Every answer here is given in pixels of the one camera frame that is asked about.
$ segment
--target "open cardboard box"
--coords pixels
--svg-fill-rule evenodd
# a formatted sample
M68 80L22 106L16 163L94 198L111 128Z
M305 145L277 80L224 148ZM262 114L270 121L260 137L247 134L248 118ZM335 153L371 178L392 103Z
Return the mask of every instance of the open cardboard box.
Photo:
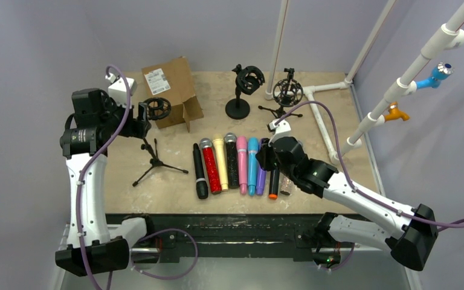
M172 104L168 117L155 121L157 127L161 129L185 123L187 132L190 132L190 121L203 118L204 113L196 98L187 59L181 56L167 63L143 68L141 72L147 98L161 97Z

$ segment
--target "white label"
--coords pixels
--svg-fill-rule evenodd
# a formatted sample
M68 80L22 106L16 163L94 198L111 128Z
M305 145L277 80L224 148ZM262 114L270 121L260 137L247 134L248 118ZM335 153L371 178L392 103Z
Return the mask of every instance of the white label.
M145 79L149 84L152 95L157 95L170 89L170 84L166 80L166 76L164 75L164 72L161 68L146 74Z

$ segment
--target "black tripod stand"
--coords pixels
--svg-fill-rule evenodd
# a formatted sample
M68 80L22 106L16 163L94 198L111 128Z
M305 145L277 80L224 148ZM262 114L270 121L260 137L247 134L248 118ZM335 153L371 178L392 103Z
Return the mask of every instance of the black tripod stand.
M150 98L150 99L146 100L144 103L140 103L140 107L138 108L138 115L141 116L141 118L145 119L145 120L160 120L162 118L167 117L170 114L171 111L172 111L172 106L171 106L170 102L168 100L166 100L165 98ZM150 123L148 123L148 125L147 125L147 127L145 129L145 133L144 133L145 137L143 137L143 143L144 144L141 145L141 150L147 150L150 153L151 157L152 157L150 159L150 168L147 169L147 171L145 171L143 173L143 175L140 176L140 178L138 178L136 181L134 181L134 183L132 183L133 187L136 187L136 185L138 185L138 183L140 183L140 181L152 169L154 169L156 167L168 167L168 168L171 168L171 169L178 170L178 171L180 171L182 173L185 173L185 174L189 173L189 171L187 171L186 169L180 169L180 168L177 168L177 167L173 167L171 165L165 164L164 162L162 162L159 159L159 154L157 152L157 139L153 140L154 146L155 146L155 151L154 151L154 149L149 144L149 142L147 141L147 138L146 138L147 132L151 127L152 127L152 125L150 125Z
M270 111L275 118L285 115L284 108L297 105L303 98L303 87L294 79L294 68L285 68L283 71L287 73L287 78L279 81L273 87L273 99L280 107L275 110L259 106L261 110ZM301 118L303 114L291 113L290 116Z
M149 142L147 141L146 138L143 138L143 143L141 145L141 150L147 150L150 155L152 156L152 158L150 159L150 164L151 164L151 167L149 169L147 169L147 171L145 171L143 173L143 175L140 176L140 178L138 178L136 181L134 181L134 183L132 184L132 186L136 187L136 185L138 185L138 183L140 183L140 181L154 168L156 167L168 167L168 168L171 168L171 169L175 169L175 170L179 170L180 172L182 173L185 173L185 174L188 174L189 171L187 171L186 169L180 169L180 168L177 168L177 167L174 167L174 166L171 166L171 165L168 165L168 164L165 164L164 162L162 162L160 159L159 159L159 154L157 152L157 139L154 139L153 140L153 143L154 143L154 146L155 146L155 152L154 150L152 149L152 146L149 144Z

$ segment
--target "wooden table surface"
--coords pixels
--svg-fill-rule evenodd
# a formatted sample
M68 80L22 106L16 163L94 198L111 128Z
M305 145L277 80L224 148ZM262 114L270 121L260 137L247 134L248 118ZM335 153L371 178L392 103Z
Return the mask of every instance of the wooden table surface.
M127 76L138 82L133 103L145 100L141 73L130 72ZM276 80L284 76L285 74L280 73ZM297 188L290 196L279 195L276 201L268 199L266 193L263 196L242 196L239 189L210 195L206 200L197 198L193 143L198 143L204 137L211 138L215 133L225 135L227 132L233 132L237 136L244 135L247 138L271 135L266 129L266 124L273 120L273 116L270 112L257 108L258 105L277 108L274 101L264 99L265 85L253 95L244 96L251 108L247 118L232 120L225 114L225 104L234 98L235 77L233 72L193 72L196 93L205 117L191 122L190 133L187 132L185 124L157 129L152 122L153 128L149 131L147 139L153 145L153 139L157 138L159 158L167 164L189 170L188 175L159 167L153 169L137 187L132 187L131 184L149 168L150 155L140 150L142 141L138 139L119 137L111 144L105 177L107 213L352 213L340 204L308 195ZM325 85L340 82L344 79L344 73L296 72L295 79L303 86ZM340 141L344 142L358 125L350 90L318 92L314 94L314 98L326 104L332 111ZM303 142L303 148L310 158L330 162L310 107L304 106L297 110L297 113L303 114L303 117L287 119L291 124L292 135ZM321 110L321 114L329 132L332 133L326 112ZM345 160L351 177L356 182L377 191L365 146L349 152Z

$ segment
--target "red glitter microphone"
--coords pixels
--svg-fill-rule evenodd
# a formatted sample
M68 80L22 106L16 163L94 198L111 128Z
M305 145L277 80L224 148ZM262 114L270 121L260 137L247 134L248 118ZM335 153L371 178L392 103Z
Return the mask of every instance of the red glitter microphone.
M211 193L214 195L221 193L218 169L216 168L216 162L214 161L213 142L209 138L203 138L200 140L200 148L204 154L205 169L207 170Z

